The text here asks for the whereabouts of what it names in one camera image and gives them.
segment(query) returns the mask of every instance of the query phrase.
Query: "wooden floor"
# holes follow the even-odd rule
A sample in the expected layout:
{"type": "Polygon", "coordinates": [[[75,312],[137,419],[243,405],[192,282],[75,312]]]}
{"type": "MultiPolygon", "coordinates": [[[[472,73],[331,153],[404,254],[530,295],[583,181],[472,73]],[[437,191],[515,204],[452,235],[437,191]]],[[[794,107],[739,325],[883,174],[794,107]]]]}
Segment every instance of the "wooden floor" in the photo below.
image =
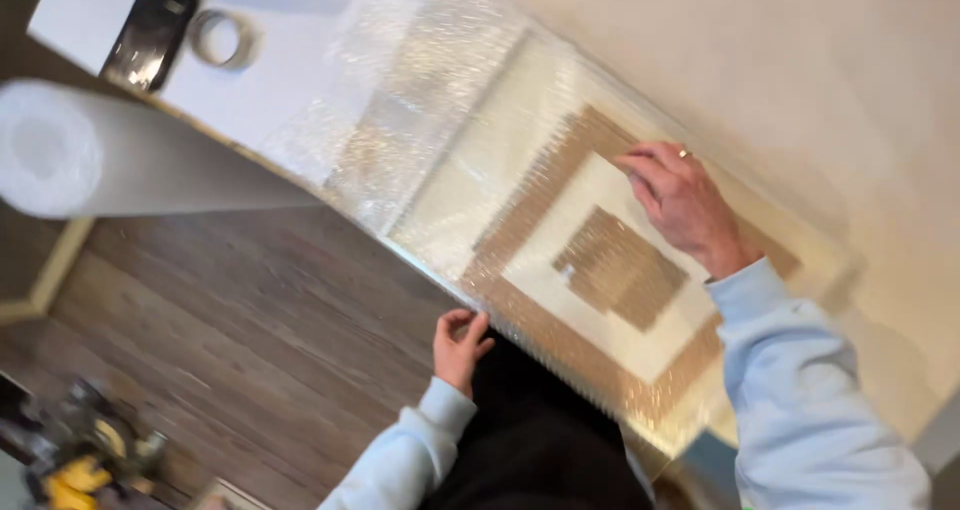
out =
{"type": "Polygon", "coordinates": [[[51,318],[0,328],[0,370],[136,406],[172,441],[174,506],[223,477],[306,509],[424,391],[453,306],[325,207],[104,219],[51,318]]]}

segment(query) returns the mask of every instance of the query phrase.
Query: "wrist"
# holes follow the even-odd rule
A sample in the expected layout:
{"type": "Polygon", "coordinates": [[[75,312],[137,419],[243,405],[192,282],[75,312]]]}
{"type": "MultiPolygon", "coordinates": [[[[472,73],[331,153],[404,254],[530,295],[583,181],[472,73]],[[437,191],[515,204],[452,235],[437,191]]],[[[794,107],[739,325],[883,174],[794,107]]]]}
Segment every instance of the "wrist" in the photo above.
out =
{"type": "Polygon", "coordinates": [[[719,282],[763,259],[763,252],[747,242],[734,240],[711,246],[696,259],[719,282]]]}

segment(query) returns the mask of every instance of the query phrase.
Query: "finger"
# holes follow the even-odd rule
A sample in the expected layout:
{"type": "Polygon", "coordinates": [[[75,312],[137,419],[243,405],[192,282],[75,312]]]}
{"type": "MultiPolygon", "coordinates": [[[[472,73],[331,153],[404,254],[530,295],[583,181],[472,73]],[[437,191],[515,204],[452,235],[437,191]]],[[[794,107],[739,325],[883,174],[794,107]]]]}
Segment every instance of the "finger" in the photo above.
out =
{"type": "Polygon", "coordinates": [[[650,191],[650,184],[647,183],[647,180],[643,179],[636,173],[631,173],[630,186],[633,188],[633,197],[636,197],[636,199],[640,201],[640,204],[643,206],[643,210],[646,210],[647,212],[647,217],[654,220],[660,219],[660,202],[650,191]]]}
{"type": "Polygon", "coordinates": [[[476,350],[473,352],[473,360],[479,360],[480,358],[483,358],[487,353],[490,352],[490,349],[494,348],[494,345],[496,344],[497,342],[494,341],[494,338],[492,337],[488,337],[481,341],[480,344],[477,345],[476,350]]]}
{"type": "Polygon", "coordinates": [[[466,343],[476,345],[480,343],[483,334],[487,331],[487,324],[490,322],[490,315],[486,311],[477,313],[477,316],[470,321],[470,328],[466,331],[464,340],[466,343]]]}
{"type": "Polygon", "coordinates": [[[688,170],[685,157],[680,157],[686,147],[681,143],[668,143],[666,141],[647,141],[636,144],[630,149],[630,154],[640,154],[653,156],[667,171],[680,174],[688,170]]]}
{"type": "Polygon", "coordinates": [[[474,316],[469,309],[451,309],[437,319],[437,337],[452,337],[453,332],[474,316]]]}
{"type": "Polygon", "coordinates": [[[616,162],[634,172],[649,185],[652,194],[661,199],[667,185],[676,182],[676,174],[669,172],[658,160],[646,155],[628,153],[617,157],[616,162]]]}

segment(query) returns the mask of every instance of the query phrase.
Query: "smartphone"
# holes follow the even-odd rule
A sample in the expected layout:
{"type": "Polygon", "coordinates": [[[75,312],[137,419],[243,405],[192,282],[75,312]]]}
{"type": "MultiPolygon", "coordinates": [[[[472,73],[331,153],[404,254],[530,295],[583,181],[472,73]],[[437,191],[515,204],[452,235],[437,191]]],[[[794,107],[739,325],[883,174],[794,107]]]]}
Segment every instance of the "smartphone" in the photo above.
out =
{"type": "Polygon", "coordinates": [[[101,77],[144,92],[163,87],[200,0],[135,0],[101,77]]]}

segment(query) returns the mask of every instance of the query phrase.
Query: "tape roll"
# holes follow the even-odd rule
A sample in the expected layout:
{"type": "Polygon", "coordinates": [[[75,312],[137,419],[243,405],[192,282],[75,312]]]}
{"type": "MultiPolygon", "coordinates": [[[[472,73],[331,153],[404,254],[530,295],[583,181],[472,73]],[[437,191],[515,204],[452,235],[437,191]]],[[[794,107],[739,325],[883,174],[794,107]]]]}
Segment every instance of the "tape roll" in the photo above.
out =
{"type": "Polygon", "coordinates": [[[222,9],[205,9],[197,14],[189,29],[190,48],[203,63],[222,69],[243,69],[253,63],[256,33],[242,17],[222,9]],[[212,35],[216,29],[233,28],[233,51],[214,50],[212,35]]]}

